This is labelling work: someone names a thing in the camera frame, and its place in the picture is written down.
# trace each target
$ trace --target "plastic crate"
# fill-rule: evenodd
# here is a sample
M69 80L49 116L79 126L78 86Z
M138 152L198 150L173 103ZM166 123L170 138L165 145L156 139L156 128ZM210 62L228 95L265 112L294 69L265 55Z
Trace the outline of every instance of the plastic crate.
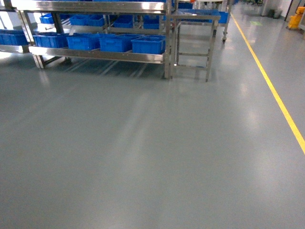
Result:
M142 37L141 34L123 34L100 38L102 52L126 52L132 49L132 40Z
M65 14L65 13L61 13L60 16L62 20L68 19L70 17L69 14Z
M54 24L52 14L48 13L39 17L42 24Z
M132 28L133 27L133 16L132 15L121 15L113 23L114 27L118 28Z
M70 23L71 25L88 25L89 17L90 15L76 14L70 17Z
M157 30L160 27L159 20L145 20L143 23L144 29L154 29Z
M46 32L33 35L36 46L45 48L64 48L68 47L68 34L57 34Z
M103 15L92 15L87 20L90 26L103 26L105 24L105 19Z
M67 36L69 49L77 50L92 50L98 49L100 47L99 38L100 34L74 34L72 36Z
M22 30L1 30L0 44L28 45L28 42Z
M145 36L132 40L133 53L162 54L165 52L164 36Z
M145 1L145 2L166 2L166 0L139 0L139 1Z
M178 9L192 9L193 4L188 2L179 2L178 3Z
M223 23L223 24L227 23L227 21L228 21L228 13L227 12L221 12L221 11L219 13L220 13L221 18L220 18L220 20L218 22L219 23Z
M92 0L92 1L121 1L121 0Z

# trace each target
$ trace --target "wall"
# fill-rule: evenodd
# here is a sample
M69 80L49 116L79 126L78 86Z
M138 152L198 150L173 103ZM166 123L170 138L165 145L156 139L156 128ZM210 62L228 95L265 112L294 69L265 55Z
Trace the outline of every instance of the wall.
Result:
M286 17L286 14L288 13L288 9L291 3L291 0L281 0L281 4L279 5L279 8L283 11L282 16Z

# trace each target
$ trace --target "metal frame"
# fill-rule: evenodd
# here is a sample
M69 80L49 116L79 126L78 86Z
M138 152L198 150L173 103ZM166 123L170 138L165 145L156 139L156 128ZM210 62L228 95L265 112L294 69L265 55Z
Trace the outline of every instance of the metal frame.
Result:
M28 45L0 45L0 52L10 52L10 53L28 53Z
M170 78L170 29L171 29L171 0L164 2L60 2L60 1L32 1L32 0L12 0L12 6L16 8L22 22L22 28L26 34L28 42L31 44L29 51L33 54L36 66L44 68L47 64L57 60L61 56L83 57L93 59L106 59L117 61L156 63L165 65L164 77ZM30 20L27 12L51 12L54 26L57 32L62 33L62 24L59 17L60 12L83 12L83 13L129 13L129 14L157 14L166 15L165 35L166 50L162 55L138 54L131 52L100 52L98 50L80 51L69 49L50 49L35 47L32 36ZM141 33L156 34L153 30L139 31ZM51 60L44 60L44 55L55 56Z
M92 58L92 59L106 59L106 60L116 60L116 61L129 61L129 62L143 62L143 63L155 63L164 64L164 77L169 79L173 77L174 65L178 67L191 67L179 65L179 55L192 55L192 56L205 56L208 61L205 67L197 66L191 67L201 70L206 70L206 80L209 78L212 55L214 49L215 35L218 26L218 20L220 16L194 16L194 15L178 15L172 13L172 1L166 0L164 2L74 2L74 1L41 1L41 0L11 0L12 6L16 9L18 17L22 23L23 31L26 38L30 44L29 51L33 54L36 66L43 69L47 64L61 58L61 57L82 57L82 58ZM178 8L178 0L175 0L175 10ZM33 39L33 28L28 17L28 12L51 12L54 20L54 26L58 33L63 32L62 21L60 19L59 13L104 13L104 14L156 14L165 15L166 20L163 22L164 27L159 30L146 30L133 28L132 32L145 33L145 34L160 34L165 33L166 37L166 47L165 53L161 55L154 54L139 54L132 52L100 52L99 50L92 51L81 51L81 50L70 50L70 49L52 49L52 48L41 48L36 47ZM180 29L182 19L200 19L206 20L210 19L212 23L204 23L205 25L211 25L211 38L209 52L204 54L194 54L194 53L181 53L179 52L179 42L180 42ZM173 37L170 38L170 33L172 31L172 22L176 27L173 30ZM125 29L114 29L115 32L127 32ZM51 59L45 60L43 57L46 55L54 56Z
M96 12L96 13L142 13L165 14L163 2L90 2L90 1L32 1L11 0L17 10L37 12Z
M90 59L104 59L113 61L128 61L142 63L164 63L164 55L160 54L140 54L132 52L101 52L99 49L91 51L72 50L72 49L53 49L30 46L29 50L35 55L53 55L82 57Z
M174 13L172 15L173 24L176 25L173 36L172 36L172 52L171 52L171 74L174 77L174 68L190 68L196 70L206 70L205 81L207 82L210 76L211 65L212 65L212 56L214 51L214 43L216 38L216 32L218 27L218 21L220 16L203 16L203 15L181 15L179 13ZM212 20L212 23L208 23L211 25L211 35L210 35L210 44L208 53L186 53L180 52L180 30L182 24L188 24L189 22L183 22L183 19L198 19L198 20ZM191 22L192 25L200 25L201 22ZM199 57L207 57L206 66L189 66L189 65L181 65L179 64L179 56L199 56Z

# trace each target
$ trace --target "metal shelving rack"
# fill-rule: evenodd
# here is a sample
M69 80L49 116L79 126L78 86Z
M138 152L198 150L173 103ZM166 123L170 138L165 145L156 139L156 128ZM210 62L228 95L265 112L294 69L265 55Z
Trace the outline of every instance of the metal shelving rack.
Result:
M22 28L30 43L29 51L33 54L37 67L44 68L47 64L60 57L83 57L93 59L106 59L116 61L144 62L164 64L164 76L170 78L170 31L171 31L171 0L167 2L90 2L90 1L32 1L11 0L12 6L18 12ZM104 14L155 14L165 15L165 53L138 54L132 52L100 52L99 50L80 51L69 49L52 49L36 47L33 39L33 29L28 17L28 12L51 12L54 25L58 33L63 33L59 13L104 13ZM44 60L44 55L54 56Z
M10 10L16 11L18 17L21 21L21 25L25 36L29 42L28 51L32 53L36 66L38 68L45 68L45 66L59 58L65 57L66 59L70 57L81 57L89 59L106 59L114 61L127 61L127 62L143 62L143 63L154 63L154 64L164 64L164 77L170 79L173 77L173 67L178 66L179 61L179 30L182 17L177 12L178 1L175 2L175 8L172 12L172 1L166 0L166 2L92 2L92 1L41 1L41 0L11 0ZM63 25L60 19L60 13L89 13L89 14L133 14L133 15L145 15L145 14L154 14L160 16L166 16L164 23L166 37L166 47L163 54L139 54L129 52L101 52L99 50L91 51L82 51L82 50L71 50L67 48L42 48L35 46L35 41L33 38L33 28L31 27L31 22L29 20L29 12L50 12L53 16L54 27L56 28L57 33L63 33ZM206 80L208 79L211 60L213 55L213 45L215 41L215 34L218 25L218 20L220 16L211 16L211 15L191 15L190 19L200 19L200 20L212 20L213 23L207 23L206 25L211 26L212 33L210 39L209 52L207 54L195 54L196 56L206 56L208 57L208 62L206 67L201 67L201 70L206 70ZM179 21L179 26L175 27L172 32L173 20L174 25L177 25L175 22ZM124 29L120 29L117 32L127 32ZM145 34L150 33L159 33L161 30L149 31L149 30L140 30L132 32L141 32ZM44 56L53 56L51 59L45 59Z
M0 11L5 12L15 12L9 0L2 0L2 6L0 6ZM0 52L10 52L10 53L28 53L28 45L0 45Z

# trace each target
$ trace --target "shelf leg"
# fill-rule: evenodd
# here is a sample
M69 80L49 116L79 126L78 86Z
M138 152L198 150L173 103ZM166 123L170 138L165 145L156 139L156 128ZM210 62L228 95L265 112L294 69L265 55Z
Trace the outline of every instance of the shelf leg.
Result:
M175 58L176 58L176 32L177 32L177 20L173 20L174 30L172 33L172 48L171 48L171 77L174 77L174 65L175 65Z
M57 33L63 33L62 23L61 23L61 16L59 13L52 13L54 26L56 28Z
M30 45L34 45L35 41L34 41L33 34L32 34L33 28L32 28L31 21L29 19L28 13L20 10L20 11L17 11L17 15L18 15L18 18L21 21L21 26L22 26L24 35L25 35L28 43ZM34 61L36 63L36 66L38 68L43 69L45 67L46 63L45 63L42 56L33 55L33 58L34 58Z
M214 50L214 44L215 44L215 38L216 38L216 32L218 26L217 24L218 22L215 22L215 20L213 20L212 29L211 29L211 38L210 38L210 48L208 51L207 68L206 68L206 76L205 76L206 82L209 80L210 71L211 71L212 56L213 56L213 50Z
M180 51L180 29L181 23L177 25L177 52L176 52L176 64L179 64L179 51Z
M231 9L232 9L232 4L234 0L229 0L229 7L228 7L228 19L227 19L227 23L224 27L224 37L223 37L223 42L225 42L227 40L227 34L228 34L228 25L229 25L229 21L230 21L230 16L231 16Z
M40 69L44 69L44 67L46 66L45 61L43 60L42 56L39 55L34 55L33 54L33 58L36 64L36 67L40 68Z
M18 15L19 20L21 21L21 26L22 26L24 35L25 35L28 43L30 45L35 44L34 38L32 35L33 28L32 28L31 21L29 19L27 12L17 11L17 15Z
M170 66L170 49L171 49L171 39L170 39L170 31L171 31L171 9L172 9L172 1L166 0L166 20L165 20L165 35L166 35L166 45L165 45L165 66L164 66L164 77L166 79L170 79L171 77L171 66Z

